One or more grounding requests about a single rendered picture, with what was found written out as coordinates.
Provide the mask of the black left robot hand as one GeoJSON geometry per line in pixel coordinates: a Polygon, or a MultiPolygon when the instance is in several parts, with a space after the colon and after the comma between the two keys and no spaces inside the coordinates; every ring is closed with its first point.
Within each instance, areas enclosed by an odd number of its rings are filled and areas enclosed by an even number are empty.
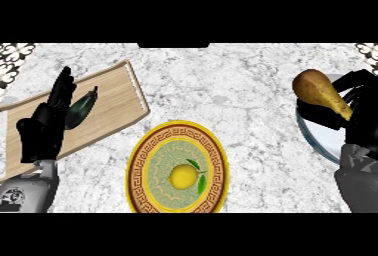
{"type": "Polygon", "coordinates": [[[71,68],[65,67],[56,78],[47,101],[38,104],[31,117],[16,122],[22,142],[22,163],[56,159],[63,140],[65,115],[75,88],[71,68]]]}

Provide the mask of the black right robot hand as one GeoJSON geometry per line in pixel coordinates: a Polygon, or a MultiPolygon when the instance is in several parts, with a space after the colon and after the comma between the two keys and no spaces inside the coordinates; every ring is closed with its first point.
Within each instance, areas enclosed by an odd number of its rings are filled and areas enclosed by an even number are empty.
{"type": "Polygon", "coordinates": [[[297,99],[298,114],[334,130],[344,128],[345,142],[378,154],[378,76],[366,69],[350,71],[331,85],[337,93],[350,90],[341,97],[351,109],[350,119],[329,106],[310,104],[301,98],[297,99]]]}

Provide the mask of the brown yellow pear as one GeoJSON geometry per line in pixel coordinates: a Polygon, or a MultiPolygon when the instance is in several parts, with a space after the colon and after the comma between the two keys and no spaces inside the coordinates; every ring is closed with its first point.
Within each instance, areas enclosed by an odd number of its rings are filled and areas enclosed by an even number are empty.
{"type": "Polygon", "coordinates": [[[298,99],[312,105],[329,108],[345,120],[353,110],[341,98],[328,76],[316,69],[303,71],[292,80],[292,90],[298,99]]]}

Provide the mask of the white plate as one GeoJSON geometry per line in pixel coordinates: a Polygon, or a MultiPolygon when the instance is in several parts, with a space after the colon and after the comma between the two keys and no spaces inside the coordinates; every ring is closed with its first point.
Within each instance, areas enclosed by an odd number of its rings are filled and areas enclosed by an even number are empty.
{"type": "Polygon", "coordinates": [[[297,100],[297,124],[314,151],[335,164],[340,163],[345,139],[343,120],[332,109],[297,100]]]}

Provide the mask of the yellow patterned bowl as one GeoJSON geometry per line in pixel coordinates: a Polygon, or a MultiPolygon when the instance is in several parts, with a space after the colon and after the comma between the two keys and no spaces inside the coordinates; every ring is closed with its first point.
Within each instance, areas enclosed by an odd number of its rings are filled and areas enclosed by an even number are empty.
{"type": "Polygon", "coordinates": [[[125,195],[139,213],[211,213],[226,200],[230,183],[221,144],[199,124],[177,120],[158,125],[130,155],[125,195]]]}

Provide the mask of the dark green zucchini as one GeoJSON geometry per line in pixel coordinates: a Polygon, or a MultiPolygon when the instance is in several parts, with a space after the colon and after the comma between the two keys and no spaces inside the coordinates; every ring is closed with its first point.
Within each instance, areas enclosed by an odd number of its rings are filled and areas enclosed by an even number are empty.
{"type": "Polygon", "coordinates": [[[68,109],[65,116],[65,129],[74,129],[84,121],[97,100],[97,87],[80,98],[68,109]]]}

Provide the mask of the pale wooden cutting board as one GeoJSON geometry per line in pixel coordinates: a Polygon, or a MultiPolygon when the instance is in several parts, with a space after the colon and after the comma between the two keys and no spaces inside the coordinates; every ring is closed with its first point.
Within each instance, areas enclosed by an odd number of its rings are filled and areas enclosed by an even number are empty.
{"type": "MultiPolygon", "coordinates": [[[[128,60],[112,67],[80,78],[72,101],[77,101],[89,91],[97,89],[97,100],[81,124],[65,132],[63,142],[56,159],[62,159],[105,137],[139,122],[149,114],[149,107],[140,89],[128,60]]],[[[34,164],[21,163],[21,139],[16,121],[31,116],[38,104],[47,101],[50,92],[46,91],[16,103],[0,106],[4,115],[6,128],[6,159],[0,163],[0,183],[37,170],[34,164]]]]}

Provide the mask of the black white patterned mat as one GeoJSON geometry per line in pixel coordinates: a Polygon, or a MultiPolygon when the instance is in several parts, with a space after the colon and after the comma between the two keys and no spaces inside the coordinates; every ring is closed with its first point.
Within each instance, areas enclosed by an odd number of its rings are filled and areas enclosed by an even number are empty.
{"type": "Polygon", "coordinates": [[[0,43],[0,89],[6,90],[35,49],[34,43],[0,43]]]}
{"type": "Polygon", "coordinates": [[[354,46],[371,66],[371,72],[378,76],[378,43],[356,43],[354,46]]]}

